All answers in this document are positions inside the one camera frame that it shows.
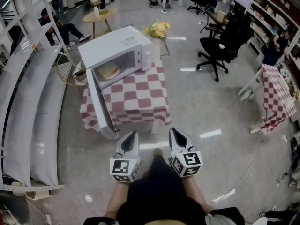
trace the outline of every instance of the polished floor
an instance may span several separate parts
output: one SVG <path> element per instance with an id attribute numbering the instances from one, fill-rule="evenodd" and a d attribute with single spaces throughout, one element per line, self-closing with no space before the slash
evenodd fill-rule
<path id="1" fill-rule="evenodd" d="M 283 140 L 283 135 L 290 139 L 294 128 L 287 122 L 267 136 L 249 134 L 249 128 L 265 116 L 261 84 L 253 84 L 255 98 L 250 102 L 241 102 L 236 96 L 258 68 L 257 54 L 251 47 L 243 45 L 238 58 L 225 64 L 229 74 L 219 70 L 219 82 L 214 81 L 210 66 L 194 72 L 180 70 L 195 68 L 205 61 L 197 54 L 202 50 L 199 39 L 208 37 L 208 32 L 204 30 L 201 34 L 203 24 L 198 22 L 205 23 L 207 18 L 195 11 L 187 11 L 189 5 L 189 0 L 184 0 L 182 7 L 173 2 L 167 14 L 161 13 L 161 9 L 150 8 L 148 0 L 115 0 L 107 6 L 118 10 L 117 15 L 109 19 L 113 30 L 129 24 L 142 30 L 160 20 L 171 24 L 170 37 L 186 38 L 186 41 L 167 40 L 171 55 L 162 57 L 171 124 L 161 125 L 155 135 L 150 134 L 150 124 L 120 127 L 120 134 L 137 129 L 141 144 L 153 148 L 165 146 L 165 157 L 169 157 L 168 130 L 170 127 L 183 129 L 202 153 L 204 166 L 195 178 L 207 203 L 217 208 L 236 206 L 245 220 L 252 223 L 261 211 L 270 210 L 274 205 L 277 210 L 282 210 L 292 201 L 293 189 L 287 186 L 288 177 L 279 186 L 276 179 L 290 169 L 290 145 Z M 83 6 L 78 9 L 72 22 L 81 32 L 91 34 L 92 24 L 82 22 L 87 11 Z M 97 23 L 97 32 L 104 29 L 104 22 Z M 84 128 L 80 104 L 78 89 L 67 87 L 58 138 L 59 180 L 65 188 L 38 204 L 62 225 L 80 225 L 88 217 L 104 215 L 116 183 L 109 174 L 109 159 L 115 141 Z M 200 138 L 200 134 L 216 130 L 221 134 Z M 143 171 L 150 164 L 152 151 L 140 152 Z M 86 195 L 93 201 L 87 202 Z M 42 219 L 34 209 L 30 211 L 34 221 Z"/>

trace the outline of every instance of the checkered tablecloth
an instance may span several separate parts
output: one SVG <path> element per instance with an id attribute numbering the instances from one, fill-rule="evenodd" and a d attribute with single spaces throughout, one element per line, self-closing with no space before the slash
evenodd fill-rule
<path id="1" fill-rule="evenodd" d="M 264 134 L 273 131 L 286 118 L 291 117 L 296 112 L 293 104 L 286 110 L 285 103 L 292 99 L 289 91 L 284 91 L 278 81 L 280 72 L 277 67 L 262 64 L 262 76 L 264 85 L 263 107 L 273 111 L 273 116 L 266 118 L 261 124 L 260 129 Z"/>
<path id="2" fill-rule="evenodd" d="M 107 109 L 115 125 L 133 122 L 153 122 L 155 119 L 170 124 L 171 117 L 161 61 L 146 71 L 138 70 L 102 90 Z M 83 92 L 80 113 L 86 129 L 100 131 L 90 96 Z"/>

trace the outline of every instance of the wire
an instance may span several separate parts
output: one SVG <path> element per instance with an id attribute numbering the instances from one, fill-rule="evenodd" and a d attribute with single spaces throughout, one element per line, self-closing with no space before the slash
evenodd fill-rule
<path id="1" fill-rule="evenodd" d="M 58 225 L 60 225 L 60 223 L 58 222 L 58 221 L 56 221 L 55 220 L 55 218 L 54 217 L 52 217 L 49 213 L 47 213 L 46 211 L 44 211 L 43 213 L 41 213 L 40 212 L 40 210 L 38 210 L 26 197 L 25 197 L 25 199 L 27 200 L 27 202 L 29 202 L 29 204 L 32 206 L 32 207 L 34 207 L 34 209 L 36 210 L 36 211 L 38 211 L 42 216 L 43 216 L 43 218 L 44 218 L 44 222 L 45 222 L 45 224 L 47 224 L 48 225 L 48 223 L 47 223 L 47 218 L 46 218 L 46 215 L 49 215 Z"/>
<path id="2" fill-rule="evenodd" d="M 252 161 L 252 163 L 250 164 L 250 166 L 248 167 L 248 169 L 247 169 L 247 171 L 246 171 L 246 173 L 240 178 L 240 180 L 233 186 L 233 188 L 232 189 L 230 189 L 230 191 L 228 192 L 228 193 L 226 193 L 225 195 L 223 195 L 218 201 L 216 201 L 216 202 L 214 202 L 211 206 L 213 206 L 214 204 L 216 204 L 217 202 L 219 202 L 219 201 L 221 201 L 227 194 L 229 194 L 238 184 L 239 184 L 239 182 L 246 176 L 246 174 L 249 172 L 249 170 L 250 170 L 250 167 L 252 166 L 252 164 L 254 163 L 254 161 L 256 160 L 256 158 L 257 158 L 257 156 L 258 156 L 258 154 L 259 154 L 259 152 L 260 152 L 260 150 L 261 150 L 261 148 L 262 148 L 262 144 L 264 143 L 264 140 L 266 139 L 266 136 L 264 137 L 264 139 L 263 139 L 263 141 L 262 141 L 262 143 L 259 145 L 259 150 L 258 150 L 258 152 L 257 152 L 257 154 L 256 154 L 256 156 L 255 156 L 255 158 L 253 159 L 253 161 Z"/>

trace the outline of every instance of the microwave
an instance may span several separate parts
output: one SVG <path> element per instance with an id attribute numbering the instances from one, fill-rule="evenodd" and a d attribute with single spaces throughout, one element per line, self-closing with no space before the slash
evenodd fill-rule
<path id="1" fill-rule="evenodd" d="M 152 66 L 153 43 L 132 26 L 121 28 L 78 47 L 86 69 L 101 89 Z"/>
<path id="2" fill-rule="evenodd" d="M 121 28 L 78 47 L 101 134 L 118 138 L 102 89 L 154 61 L 153 43 L 132 26 Z"/>

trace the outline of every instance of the office chair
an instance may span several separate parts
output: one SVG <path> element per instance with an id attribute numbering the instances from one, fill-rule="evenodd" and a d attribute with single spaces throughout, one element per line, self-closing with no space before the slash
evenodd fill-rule
<path id="1" fill-rule="evenodd" d="M 208 61 L 197 65 L 197 70 L 203 65 L 211 64 L 214 67 L 216 79 L 219 81 L 217 66 L 223 68 L 225 73 L 229 73 L 224 66 L 223 61 L 229 63 L 238 56 L 239 48 L 253 36 L 253 30 L 250 28 L 251 18 L 246 14 L 238 12 L 231 19 L 226 29 L 220 35 L 220 39 L 203 37 L 200 42 L 204 50 L 208 53 L 199 52 L 198 56 L 202 55 Z"/>
<path id="2" fill-rule="evenodd" d="M 203 12 L 205 14 L 205 11 L 206 10 L 202 10 L 202 6 L 203 7 L 207 7 L 209 6 L 210 4 L 210 0 L 190 0 L 194 3 L 195 6 L 189 6 L 187 11 L 190 10 L 190 9 L 195 9 L 197 11 L 197 14 L 199 14 L 199 12 Z"/>

